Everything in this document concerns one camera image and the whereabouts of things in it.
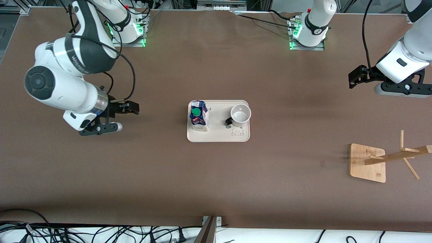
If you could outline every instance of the wooden base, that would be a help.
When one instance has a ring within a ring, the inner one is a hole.
[[[371,156],[385,155],[381,148],[369,147],[360,144],[351,144],[349,147],[349,174],[375,182],[385,182],[385,163],[364,165],[364,161]]]

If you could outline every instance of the white robot link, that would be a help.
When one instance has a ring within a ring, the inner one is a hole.
[[[374,67],[368,63],[369,67],[354,69],[348,75],[350,89],[359,83],[381,81],[375,86],[377,94],[417,98],[432,94],[432,84],[423,83],[424,68],[432,62],[432,0],[403,0],[402,6],[413,26]]]
[[[312,9],[300,15],[301,25],[293,38],[304,46],[317,46],[325,39],[328,24],[336,13],[336,8],[334,0],[315,0]]]
[[[117,27],[122,40],[130,41],[136,34],[135,28],[128,27],[131,22],[128,10],[124,6],[110,7],[108,2],[116,1],[72,1],[72,8],[81,24],[80,30],[74,35],[67,34],[40,44],[35,50],[35,64],[25,75],[27,93],[41,103],[65,110],[64,120],[83,136],[120,131],[122,125],[108,123],[109,117],[115,118],[116,113],[139,113],[138,104],[116,101],[83,79],[87,74],[109,71],[117,59],[95,5],[112,18],[111,24],[122,19]],[[105,124],[101,124],[101,117],[106,118]]]

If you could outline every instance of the gray floor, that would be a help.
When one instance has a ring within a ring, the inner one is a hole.
[[[18,18],[18,14],[0,14],[0,64]]]

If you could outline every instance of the white floor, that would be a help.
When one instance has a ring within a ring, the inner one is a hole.
[[[134,227],[132,230],[148,232],[150,227]],[[160,229],[175,229],[177,227],[159,227]],[[98,228],[72,228],[71,232],[95,233]],[[95,237],[94,243],[105,243],[107,239],[113,235],[118,228],[110,229],[106,232],[99,233]],[[187,239],[196,237],[200,228],[184,229],[183,233]],[[157,238],[164,232],[154,234]],[[272,230],[272,229],[239,229],[239,228],[218,228],[216,233],[216,243],[226,243],[234,240],[233,243],[315,243],[321,233],[321,230]],[[382,231],[365,231],[365,230],[327,230],[323,234],[320,243],[346,243],[346,237],[352,236],[358,243],[378,243],[378,238]],[[5,233],[0,233],[1,243],[17,243],[24,236],[24,230],[11,230]],[[141,236],[128,232],[128,235],[121,235],[117,243],[138,243]],[[91,243],[92,235],[80,234],[81,238],[86,243]],[[170,234],[167,234],[156,240],[157,243],[167,243],[170,239]],[[178,231],[172,233],[172,239],[178,239]],[[149,243],[150,237],[147,237],[143,243]],[[27,243],[33,243],[31,238],[27,238]],[[35,237],[35,243],[46,243],[42,238]],[[382,237],[381,243],[432,243],[432,233],[418,232],[393,232],[388,231]]]

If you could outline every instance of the white tray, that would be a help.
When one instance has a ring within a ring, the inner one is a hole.
[[[250,121],[244,127],[225,126],[224,122],[231,115],[231,108],[237,104],[249,104],[244,100],[204,100],[209,109],[210,126],[208,131],[196,131],[192,128],[191,102],[187,106],[187,138],[191,142],[246,142],[249,140]]]

